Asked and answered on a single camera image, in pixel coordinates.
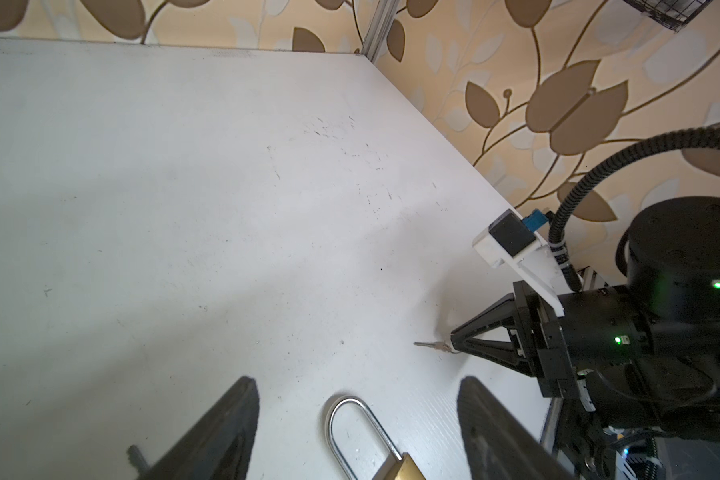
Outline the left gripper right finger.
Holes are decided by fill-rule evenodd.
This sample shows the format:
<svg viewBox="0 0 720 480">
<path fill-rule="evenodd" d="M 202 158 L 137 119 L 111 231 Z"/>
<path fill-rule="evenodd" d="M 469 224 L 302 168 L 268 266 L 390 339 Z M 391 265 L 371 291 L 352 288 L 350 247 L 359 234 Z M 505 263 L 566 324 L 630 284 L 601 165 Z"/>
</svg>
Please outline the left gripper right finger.
<svg viewBox="0 0 720 480">
<path fill-rule="evenodd" d="M 573 477 L 473 376 L 460 383 L 457 415 L 473 479 Z"/>
</svg>

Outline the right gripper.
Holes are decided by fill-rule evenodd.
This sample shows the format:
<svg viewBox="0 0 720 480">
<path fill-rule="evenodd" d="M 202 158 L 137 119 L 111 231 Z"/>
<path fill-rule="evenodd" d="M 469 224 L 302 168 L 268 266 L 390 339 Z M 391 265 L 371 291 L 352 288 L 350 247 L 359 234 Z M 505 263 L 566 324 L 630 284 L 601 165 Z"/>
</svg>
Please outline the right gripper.
<svg viewBox="0 0 720 480">
<path fill-rule="evenodd" d="M 459 352 L 536 378 L 546 398 L 577 398 L 578 372 L 587 366 L 648 353 L 648 321 L 625 286 L 561 295 L 561 315 L 526 282 L 514 283 L 513 289 L 514 295 L 454 329 L 451 343 Z M 486 337 L 509 335 L 513 328 L 524 356 L 509 339 Z"/>
</svg>

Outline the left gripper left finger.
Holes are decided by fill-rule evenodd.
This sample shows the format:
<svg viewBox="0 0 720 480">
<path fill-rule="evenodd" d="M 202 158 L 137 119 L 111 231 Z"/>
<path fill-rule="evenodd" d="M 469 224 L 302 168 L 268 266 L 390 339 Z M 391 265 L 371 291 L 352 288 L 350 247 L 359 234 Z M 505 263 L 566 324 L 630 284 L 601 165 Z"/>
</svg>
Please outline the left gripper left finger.
<svg viewBox="0 0 720 480">
<path fill-rule="evenodd" d="M 240 377 L 140 479 L 244 479 L 258 427 L 256 381 Z"/>
</svg>

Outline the silver key with ring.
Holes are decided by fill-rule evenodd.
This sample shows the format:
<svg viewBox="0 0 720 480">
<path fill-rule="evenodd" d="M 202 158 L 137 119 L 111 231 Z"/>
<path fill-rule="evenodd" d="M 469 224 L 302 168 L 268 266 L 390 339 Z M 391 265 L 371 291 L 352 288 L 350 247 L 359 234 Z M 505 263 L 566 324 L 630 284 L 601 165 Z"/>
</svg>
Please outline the silver key with ring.
<svg viewBox="0 0 720 480">
<path fill-rule="evenodd" d="M 448 353 L 448 354 L 458 354 L 458 351 L 453 348 L 452 345 L 450 345 L 448 342 L 445 341 L 436 341 L 436 342 L 414 342 L 414 345 L 417 347 L 425 347 L 425 348 L 431 348 L 433 350 L 437 350 L 440 352 Z"/>
</svg>

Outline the large brass padlock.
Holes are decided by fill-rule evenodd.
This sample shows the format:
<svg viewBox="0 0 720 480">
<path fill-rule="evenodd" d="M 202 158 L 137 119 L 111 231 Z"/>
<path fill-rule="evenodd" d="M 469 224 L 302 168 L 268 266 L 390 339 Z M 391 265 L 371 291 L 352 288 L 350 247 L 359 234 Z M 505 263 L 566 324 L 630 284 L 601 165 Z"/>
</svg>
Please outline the large brass padlock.
<svg viewBox="0 0 720 480">
<path fill-rule="evenodd" d="M 323 411 L 322 430 L 344 479 L 425 479 L 412 456 L 398 448 L 358 396 L 332 396 Z"/>
</svg>

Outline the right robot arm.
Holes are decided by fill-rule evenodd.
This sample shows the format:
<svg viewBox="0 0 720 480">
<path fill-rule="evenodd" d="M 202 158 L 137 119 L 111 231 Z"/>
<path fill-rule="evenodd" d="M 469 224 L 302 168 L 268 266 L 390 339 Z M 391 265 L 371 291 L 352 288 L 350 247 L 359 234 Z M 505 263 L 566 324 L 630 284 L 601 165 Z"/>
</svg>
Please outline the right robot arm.
<svg viewBox="0 0 720 480">
<path fill-rule="evenodd" d="M 648 207 L 617 256 L 623 285 L 564 294 L 555 311 L 519 281 L 451 334 L 563 400 L 554 447 L 588 479 L 658 437 L 720 442 L 720 198 Z"/>
</svg>

